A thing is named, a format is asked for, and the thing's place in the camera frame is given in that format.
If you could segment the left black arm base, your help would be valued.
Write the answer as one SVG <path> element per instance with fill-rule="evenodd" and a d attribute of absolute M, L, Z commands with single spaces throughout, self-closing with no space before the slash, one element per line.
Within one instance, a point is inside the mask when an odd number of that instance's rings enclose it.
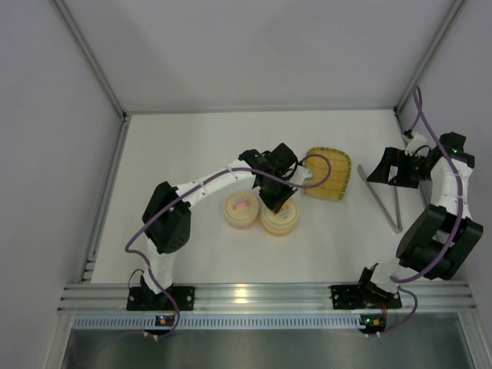
<path fill-rule="evenodd" d="M 174 300 L 180 311 L 194 310 L 195 288 L 192 286 L 174 286 L 170 290 L 171 298 Z M 172 301 L 162 292 L 154 294 L 152 291 L 145 291 L 143 287 L 132 287 L 129 290 L 127 311 L 174 311 L 175 306 Z"/>

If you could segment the cream lid pink label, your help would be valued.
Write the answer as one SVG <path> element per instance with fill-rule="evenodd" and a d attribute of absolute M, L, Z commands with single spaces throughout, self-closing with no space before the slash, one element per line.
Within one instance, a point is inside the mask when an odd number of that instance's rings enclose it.
<path fill-rule="evenodd" d="M 257 198 L 248 191 L 238 191 L 231 194 L 224 203 L 225 217 L 248 219 L 258 216 L 259 203 Z"/>

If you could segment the cream lid orange label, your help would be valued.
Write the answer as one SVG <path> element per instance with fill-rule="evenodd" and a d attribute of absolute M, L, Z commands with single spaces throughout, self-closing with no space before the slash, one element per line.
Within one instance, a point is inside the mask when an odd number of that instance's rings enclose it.
<path fill-rule="evenodd" d="M 286 228 L 292 225 L 296 225 L 299 218 L 299 207 L 295 199 L 287 200 L 278 213 L 274 213 L 272 210 L 263 207 L 261 212 L 261 221 L 268 227 Z"/>

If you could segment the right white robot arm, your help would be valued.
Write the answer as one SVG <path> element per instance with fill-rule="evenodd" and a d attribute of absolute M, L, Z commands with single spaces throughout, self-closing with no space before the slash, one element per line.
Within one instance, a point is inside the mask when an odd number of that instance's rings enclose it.
<path fill-rule="evenodd" d="M 395 257 L 362 271 L 359 291 L 389 298 L 402 282 L 396 273 L 410 268 L 418 277 L 450 280 L 481 239 L 484 228 L 473 221 L 467 203 L 467 186 L 475 159 L 464 151 L 466 138 L 455 132 L 440 136 L 435 148 L 420 154 L 425 139 L 406 131 L 406 149 L 386 148 L 383 157 L 367 175 L 357 169 L 362 181 L 394 188 L 418 188 L 431 181 L 429 205 L 403 235 Z"/>

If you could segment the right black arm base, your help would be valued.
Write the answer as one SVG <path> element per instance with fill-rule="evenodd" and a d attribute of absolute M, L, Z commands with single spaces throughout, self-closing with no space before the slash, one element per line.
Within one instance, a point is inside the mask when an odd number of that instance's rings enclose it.
<path fill-rule="evenodd" d="M 366 288 L 358 284 L 331 285 L 332 304 L 335 310 L 400 309 L 399 294 L 387 293 L 379 288 Z"/>

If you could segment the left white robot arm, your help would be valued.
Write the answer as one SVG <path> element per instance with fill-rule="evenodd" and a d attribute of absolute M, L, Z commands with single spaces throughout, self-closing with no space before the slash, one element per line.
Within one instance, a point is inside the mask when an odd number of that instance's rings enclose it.
<path fill-rule="evenodd" d="M 257 188 L 266 208 L 278 213 L 297 191 L 292 185 L 303 184 L 308 176 L 294 152 L 280 143 L 273 151 L 244 151 L 227 167 L 206 178 L 178 186 L 166 181 L 159 184 L 142 216 L 143 222 L 148 223 L 160 215 L 145 230 L 151 268 L 144 273 L 141 286 L 152 295 L 172 286 L 175 253 L 190 238 L 193 211 L 235 192 Z"/>

